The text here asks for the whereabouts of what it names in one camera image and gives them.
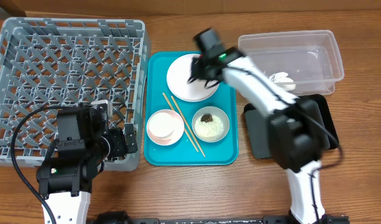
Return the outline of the white cup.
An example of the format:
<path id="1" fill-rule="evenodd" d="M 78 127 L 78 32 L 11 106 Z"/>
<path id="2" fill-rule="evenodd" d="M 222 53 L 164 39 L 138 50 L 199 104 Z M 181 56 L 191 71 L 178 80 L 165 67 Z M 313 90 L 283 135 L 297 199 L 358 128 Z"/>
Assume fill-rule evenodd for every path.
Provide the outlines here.
<path id="1" fill-rule="evenodd" d="M 157 138 L 167 138 L 174 130 L 173 118 L 169 113 L 157 112 L 149 119 L 149 131 Z"/>

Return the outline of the grey bowl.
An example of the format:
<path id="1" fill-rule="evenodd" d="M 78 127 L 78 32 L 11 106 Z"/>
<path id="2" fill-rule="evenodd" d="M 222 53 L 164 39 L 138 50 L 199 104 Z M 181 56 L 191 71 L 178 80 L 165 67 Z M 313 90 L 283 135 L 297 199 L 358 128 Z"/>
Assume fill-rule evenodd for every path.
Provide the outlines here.
<path id="1" fill-rule="evenodd" d="M 196 120 L 200 116 L 202 116 L 202 115 L 204 115 L 206 113 L 214 114 L 214 115 L 220 117 L 222 122 L 224 123 L 224 132 L 223 132 L 223 134 L 220 136 L 220 138 L 217 141 L 212 141 L 212 142 L 218 142 L 218 141 L 222 140 L 226 136 L 226 134 L 229 132 L 229 129 L 230 129 L 230 121 L 229 121 L 229 118 L 228 118 L 227 114 L 222 109 L 220 109 L 218 107 L 215 107 L 215 106 L 205 106 L 205 107 L 199 109 L 194 114 L 194 116 L 193 116 L 192 124 L 191 124 L 192 130 L 194 132 L 194 125 L 195 125 Z"/>

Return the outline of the dark brown food lump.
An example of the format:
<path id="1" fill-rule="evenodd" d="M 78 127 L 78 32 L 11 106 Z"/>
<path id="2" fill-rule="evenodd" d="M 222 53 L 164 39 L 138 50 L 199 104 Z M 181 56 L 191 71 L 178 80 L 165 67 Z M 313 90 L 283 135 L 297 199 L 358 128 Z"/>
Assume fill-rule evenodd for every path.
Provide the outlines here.
<path id="1" fill-rule="evenodd" d="M 202 115 L 201 121 L 205 122 L 205 123 L 212 122 L 213 121 L 213 116 L 211 114 L 209 114 L 209 113 L 206 113 L 206 114 Z"/>

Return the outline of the white tissue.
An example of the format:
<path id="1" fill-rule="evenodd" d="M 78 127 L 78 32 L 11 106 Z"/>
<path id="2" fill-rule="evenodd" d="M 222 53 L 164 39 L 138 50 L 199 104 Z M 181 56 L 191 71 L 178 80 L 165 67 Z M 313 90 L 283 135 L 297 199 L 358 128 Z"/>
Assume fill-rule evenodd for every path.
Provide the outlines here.
<path id="1" fill-rule="evenodd" d="M 288 73 L 286 72 L 274 73 L 273 75 L 269 76 L 269 80 L 276 83 L 286 91 L 292 91 L 296 88 L 294 81 L 288 77 Z"/>

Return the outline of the white rice pile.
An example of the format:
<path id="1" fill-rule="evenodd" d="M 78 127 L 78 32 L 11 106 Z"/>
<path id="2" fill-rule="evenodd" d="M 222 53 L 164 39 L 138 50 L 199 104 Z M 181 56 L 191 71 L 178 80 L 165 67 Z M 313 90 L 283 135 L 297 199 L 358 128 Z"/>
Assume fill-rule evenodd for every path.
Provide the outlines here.
<path id="1" fill-rule="evenodd" d="M 196 135 L 204 141 L 217 141 L 224 132 L 224 123 L 221 118 L 211 114 L 213 116 L 212 122 L 202 122 L 201 116 L 196 120 L 194 125 L 194 132 Z"/>

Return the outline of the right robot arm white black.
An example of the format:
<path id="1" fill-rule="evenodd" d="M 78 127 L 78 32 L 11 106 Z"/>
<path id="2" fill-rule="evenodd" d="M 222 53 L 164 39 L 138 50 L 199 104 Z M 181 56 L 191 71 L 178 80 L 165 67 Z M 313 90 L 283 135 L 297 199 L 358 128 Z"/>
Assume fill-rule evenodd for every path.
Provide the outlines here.
<path id="1" fill-rule="evenodd" d="M 190 82 L 224 82 L 263 116 L 271 158 L 286 171 L 290 212 L 298 223 L 322 223 L 319 172 L 321 155 L 338 140 L 324 125 L 318 103 L 299 98 L 271 82 L 253 61 L 235 47 L 191 60 Z"/>

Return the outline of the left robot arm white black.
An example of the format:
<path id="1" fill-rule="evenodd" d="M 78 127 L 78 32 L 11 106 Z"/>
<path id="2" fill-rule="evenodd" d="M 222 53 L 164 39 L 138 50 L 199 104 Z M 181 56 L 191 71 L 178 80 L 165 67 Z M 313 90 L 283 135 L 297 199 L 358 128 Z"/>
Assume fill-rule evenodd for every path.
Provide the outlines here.
<path id="1" fill-rule="evenodd" d="M 39 194 L 44 199 L 45 223 L 86 223 L 92 181 L 104 170 L 133 171 L 139 165 L 137 130 L 133 124 L 112 128 L 86 139 L 60 137 L 37 169 Z"/>

